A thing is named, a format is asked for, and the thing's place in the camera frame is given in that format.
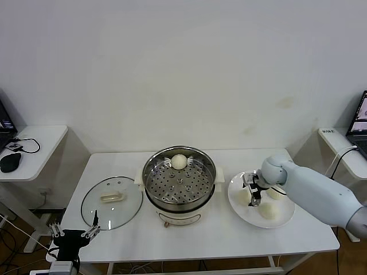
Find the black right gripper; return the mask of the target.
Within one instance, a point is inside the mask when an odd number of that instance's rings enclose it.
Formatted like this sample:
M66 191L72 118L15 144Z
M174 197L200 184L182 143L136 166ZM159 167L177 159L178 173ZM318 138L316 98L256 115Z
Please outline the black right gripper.
M247 182L243 181L243 188L248 186ZM248 204L249 207L258 207L261 204L261 188L256 183L249 184L249 190L251 193L251 200Z

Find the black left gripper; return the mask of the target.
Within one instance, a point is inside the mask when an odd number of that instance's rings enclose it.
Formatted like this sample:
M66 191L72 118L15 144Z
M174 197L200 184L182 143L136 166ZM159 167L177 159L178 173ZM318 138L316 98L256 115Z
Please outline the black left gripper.
M48 226L54 245L58 248L57 261L74 261L79 262L79 251L90 243L90 237L95 237L100 232L99 217L97 210L94 211L92 226L87 230L70 230L64 229L61 235L61 222L66 209L55 209L50 214Z

